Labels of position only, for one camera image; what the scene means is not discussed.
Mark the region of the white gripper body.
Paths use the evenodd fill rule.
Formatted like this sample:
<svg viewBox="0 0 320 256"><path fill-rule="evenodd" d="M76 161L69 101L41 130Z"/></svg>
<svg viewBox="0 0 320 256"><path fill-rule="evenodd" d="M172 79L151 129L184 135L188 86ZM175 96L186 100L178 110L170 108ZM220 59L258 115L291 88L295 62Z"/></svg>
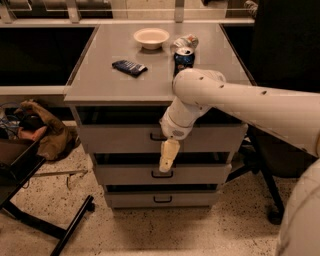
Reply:
<svg viewBox="0 0 320 256"><path fill-rule="evenodd" d="M184 140L191 132L193 126L181 127L175 124L171 119L162 117L160 126L163 135L167 139Z"/></svg>

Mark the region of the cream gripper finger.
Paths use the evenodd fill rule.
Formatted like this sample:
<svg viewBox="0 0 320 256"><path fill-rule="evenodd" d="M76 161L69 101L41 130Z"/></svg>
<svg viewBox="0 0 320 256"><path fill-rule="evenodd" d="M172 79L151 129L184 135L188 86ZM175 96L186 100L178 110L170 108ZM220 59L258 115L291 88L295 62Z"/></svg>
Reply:
<svg viewBox="0 0 320 256"><path fill-rule="evenodd" d="M180 149L180 143L175 139L167 139L161 144L161 156L159 161L159 171L168 172L172 167Z"/></svg>

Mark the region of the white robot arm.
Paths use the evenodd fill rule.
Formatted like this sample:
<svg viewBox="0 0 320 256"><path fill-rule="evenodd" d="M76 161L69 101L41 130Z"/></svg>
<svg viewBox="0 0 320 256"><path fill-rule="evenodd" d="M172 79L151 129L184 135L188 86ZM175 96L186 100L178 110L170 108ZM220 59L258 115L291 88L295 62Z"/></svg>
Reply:
<svg viewBox="0 0 320 256"><path fill-rule="evenodd" d="M167 138L159 170L171 168L195 121L219 109L317 160L302 174L287 202L275 256L320 256L320 94L232 84L222 73L187 68L173 79L175 98L160 120Z"/></svg>

